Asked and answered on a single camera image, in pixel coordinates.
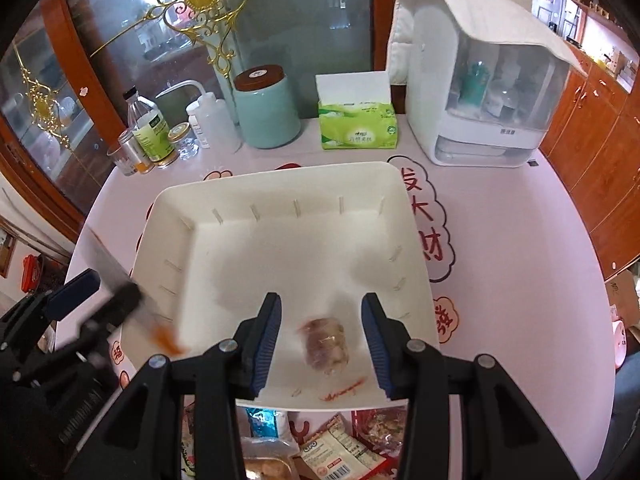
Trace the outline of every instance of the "brown lid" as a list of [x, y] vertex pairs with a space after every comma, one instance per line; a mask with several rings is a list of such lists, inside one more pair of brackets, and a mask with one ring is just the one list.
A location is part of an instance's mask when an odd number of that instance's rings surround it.
[[239, 92], [253, 92], [275, 85], [284, 79], [284, 70], [280, 65], [260, 65], [242, 72], [234, 85]]

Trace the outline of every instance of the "food package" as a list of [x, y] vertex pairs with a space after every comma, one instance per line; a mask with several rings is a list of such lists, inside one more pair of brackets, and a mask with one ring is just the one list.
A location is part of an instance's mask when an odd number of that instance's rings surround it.
[[406, 425], [405, 407], [351, 412], [351, 421], [356, 435], [371, 444], [374, 451], [398, 456]]
[[298, 446], [277, 438], [242, 438], [247, 480], [300, 480], [293, 464]]
[[343, 370], [349, 352], [344, 327], [335, 317], [312, 319], [300, 331], [305, 338], [307, 364], [327, 375]]
[[251, 436], [278, 438], [298, 452], [298, 443], [291, 434], [287, 412], [264, 408], [245, 408], [245, 412], [251, 428]]
[[[183, 480], [195, 476], [195, 455], [193, 447], [195, 402], [184, 407], [182, 415], [182, 456], [180, 473]], [[246, 414], [244, 408], [236, 413]], [[299, 447], [289, 431], [291, 442], [277, 438], [241, 437], [242, 455], [248, 480], [300, 480], [291, 459]]]
[[346, 432], [339, 414], [304, 444], [300, 458], [321, 480], [366, 480], [388, 465], [387, 458]]

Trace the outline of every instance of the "small bottle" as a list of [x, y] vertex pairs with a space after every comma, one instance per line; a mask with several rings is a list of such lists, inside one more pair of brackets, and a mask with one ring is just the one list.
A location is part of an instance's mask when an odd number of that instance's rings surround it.
[[190, 105], [187, 106], [187, 115], [189, 116], [189, 124], [191, 125], [191, 129], [193, 133], [196, 135], [198, 142], [200, 143], [201, 148], [210, 148], [209, 141], [207, 137], [205, 137], [202, 128], [200, 127], [200, 123], [198, 122], [198, 118], [196, 117], [196, 110], [199, 104], [197, 101], [194, 101]]
[[224, 99], [216, 99], [213, 92], [198, 97], [195, 110], [198, 124], [204, 136], [224, 153], [235, 153], [242, 146], [236, 126], [231, 120]]
[[129, 127], [142, 149], [159, 168], [171, 164], [178, 158], [178, 153], [167, 139], [169, 125], [164, 120], [162, 112], [148, 104], [149, 100], [140, 100], [136, 87], [124, 92], [122, 96], [129, 104]]
[[520, 66], [507, 60], [500, 78], [491, 81], [484, 100], [484, 109], [503, 123], [513, 123], [518, 108], [518, 91], [513, 87], [520, 75]]
[[458, 109], [470, 116], [478, 115], [484, 94], [494, 76], [500, 47], [493, 43], [470, 42], [467, 72], [462, 79]]

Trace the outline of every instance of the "white plastic tray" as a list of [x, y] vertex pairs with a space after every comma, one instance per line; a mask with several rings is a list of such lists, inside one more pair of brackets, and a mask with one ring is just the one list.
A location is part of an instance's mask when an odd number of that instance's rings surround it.
[[[132, 277], [177, 325], [188, 355], [232, 337], [267, 292], [282, 323], [267, 385], [254, 403], [282, 410], [388, 405], [378, 387], [360, 303], [376, 292], [386, 314], [438, 347], [420, 241], [399, 171], [360, 162], [269, 171], [185, 184], [156, 199]], [[334, 316], [350, 361], [326, 376], [305, 363], [300, 327]], [[135, 323], [122, 348], [141, 367], [159, 351]], [[334, 400], [327, 396], [364, 382]]]

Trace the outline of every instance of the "pink tablecloth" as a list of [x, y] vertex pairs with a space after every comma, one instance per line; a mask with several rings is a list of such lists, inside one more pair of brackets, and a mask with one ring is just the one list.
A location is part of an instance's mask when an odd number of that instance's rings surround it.
[[[128, 270], [147, 212], [166, 187], [212, 171], [225, 176], [284, 164], [390, 160], [402, 171], [414, 207], [442, 352], [465, 359], [494, 355], [585, 478], [598, 463], [609, 425], [614, 344], [600, 269], [571, 199], [539, 153], [536, 166], [516, 170], [444, 168], [427, 160], [404, 117], [399, 126], [392, 151], [323, 152], [311, 120], [300, 138], [277, 150], [243, 146], [222, 158], [202, 150], [148, 175], [124, 177], [114, 170], [87, 223]], [[82, 234], [68, 279], [86, 268], [81, 247]], [[72, 338], [78, 322], [105, 298], [99, 291], [60, 322], [57, 344]], [[134, 370], [117, 340], [112, 357], [126, 381]], [[455, 410], [452, 416], [450, 477], [460, 478], [459, 417]]]

